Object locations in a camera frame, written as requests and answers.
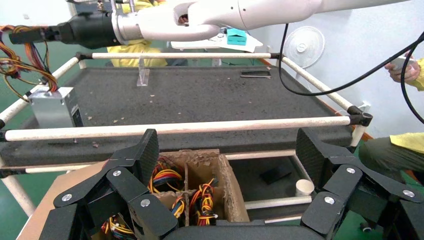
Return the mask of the bystander hand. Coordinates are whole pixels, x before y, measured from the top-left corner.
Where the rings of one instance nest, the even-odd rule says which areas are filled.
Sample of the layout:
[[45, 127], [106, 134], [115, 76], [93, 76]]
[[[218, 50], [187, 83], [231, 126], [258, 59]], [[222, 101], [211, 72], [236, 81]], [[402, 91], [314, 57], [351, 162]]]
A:
[[[391, 61], [390, 63], [384, 66], [384, 68], [388, 70], [391, 79], [397, 83], [401, 82], [402, 67], [406, 58], [407, 54], [405, 54], [404, 56], [399, 56], [395, 60]], [[407, 62], [408, 64], [406, 66], [404, 74], [404, 80], [406, 84], [412, 84], [419, 78], [421, 74], [423, 60], [424, 59], [416, 60], [412, 56], [410, 57], [409, 61]]]

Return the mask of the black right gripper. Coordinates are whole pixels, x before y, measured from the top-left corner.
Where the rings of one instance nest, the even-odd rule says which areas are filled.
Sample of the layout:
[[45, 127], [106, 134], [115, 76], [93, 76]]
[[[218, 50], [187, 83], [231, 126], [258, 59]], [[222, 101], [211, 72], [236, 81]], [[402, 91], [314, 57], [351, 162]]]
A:
[[14, 45], [57, 40], [87, 49], [119, 45], [110, 13], [81, 13], [56, 26], [18, 25], [8, 36]]

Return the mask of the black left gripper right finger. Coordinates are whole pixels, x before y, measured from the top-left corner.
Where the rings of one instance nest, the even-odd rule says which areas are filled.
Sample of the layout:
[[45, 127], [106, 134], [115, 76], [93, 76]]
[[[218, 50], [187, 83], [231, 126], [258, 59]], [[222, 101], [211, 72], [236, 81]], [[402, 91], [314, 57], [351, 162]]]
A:
[[325, 143], [309, 128], [297, 132], [295, 153], [316, 195], [300, 224], [325, 240], [334, 238], [347, 212], [383, 228], [385, 240], [424, 237], [424, 197], [375, 172], [347, 148]]

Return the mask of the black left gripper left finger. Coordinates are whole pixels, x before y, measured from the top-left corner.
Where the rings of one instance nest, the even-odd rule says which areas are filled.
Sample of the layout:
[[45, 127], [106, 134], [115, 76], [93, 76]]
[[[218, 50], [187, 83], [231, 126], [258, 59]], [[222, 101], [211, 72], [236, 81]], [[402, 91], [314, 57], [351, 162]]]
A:
[[42, 240], [89, 240], [113, 215], [120, 215], [138, 240], [162, 240], [178, 220], [147, 184], [159, 157], [155, 129], [139, 143], [117, 150], [98, 173], [64, 190], [53, 201]]

